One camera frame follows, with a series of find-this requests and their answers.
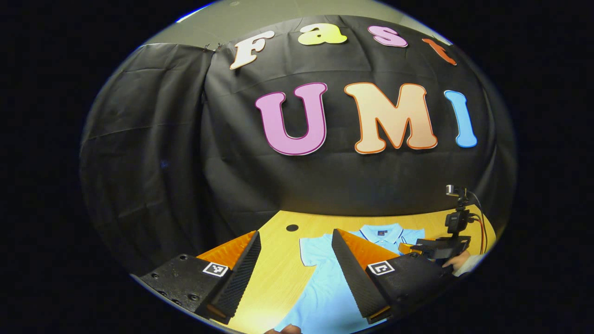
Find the red cable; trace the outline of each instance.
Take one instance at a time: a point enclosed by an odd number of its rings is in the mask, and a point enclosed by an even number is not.
[[[479,223],[481,223],[481,254],[483,254],[484,252],[486,252],[486,247],[487,245],[485,245],[485,250],[483,251],[483,240],[484,237],[486,236],[486,229],[485,229],[485,225],[483,225],[482,220],[480,218],[475,218],[476,220],[479,221]]]

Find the shirt sleeve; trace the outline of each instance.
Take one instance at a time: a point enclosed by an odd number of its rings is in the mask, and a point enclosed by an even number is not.
[[[299,252],[301,254],[301,262],[306,267],[316,266],[324,261],[324,259],[327,259],[328,256],[334,255],[331,245],[325,236],[299,239]]]
[[[398,239],[398,242],[405,244],[416,244],[417,239],[425,238],[425,229],[405,229]]]

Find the peach letter m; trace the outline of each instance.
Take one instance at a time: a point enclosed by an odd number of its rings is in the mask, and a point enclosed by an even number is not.
[[[394,148],[399,149],[410,126],[406,144],[415,150],[432,149],[437,146],[433,135],[429,111],[425,103],[426,91],[420,85],[405,83],[400,86],[396,106],[372,83],[353,83],[345,87],[345,93],[357,103],[361,140],[355,150],[361,154],[382,152],[386,142],[380,138],[378,125],[388,136]]]

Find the polo shirt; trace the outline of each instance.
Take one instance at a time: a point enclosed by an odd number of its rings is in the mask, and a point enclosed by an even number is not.
[[[403,229],[397,223],[365,225],[350,233],[399,255],[402,255],[398,251],[401,242],[416,242],[417,238],[425,237],[424,229]],[[369,324],[361,316],[331,243],[332,234],[299,240],[304,266],[316,268],[303,293],[275,330],[293,324],[306,334],[349,334],[385,321]]]

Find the wooden table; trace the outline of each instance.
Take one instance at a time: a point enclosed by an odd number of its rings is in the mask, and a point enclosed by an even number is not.
[[[467,208],[473,213],[480,212],[474,205]],[[279,211],[259,230],[262,243],[260,257],[235,317],[226,327],[246,334],[263,334],[283,320],[315,270],[315,266],[305,267],[301,262],[300,238],[318,238],[331,234],[335,228],[357,231],[364,225],[394,223],[404,229],[425,229],[426,238],[447,237],[450,235],[445,226],[446,215],[453,211],[391,217],[324,216]],[[287,231],[286,227],[291,224],[299,228],[293,232]],[[489,241],[487,249],[490,249],[495,242],[495,232],[488,220],[485,227]],[[471,236],[468,250],[473,255],[479,254],[479,223],[468,224],[460,235]]]

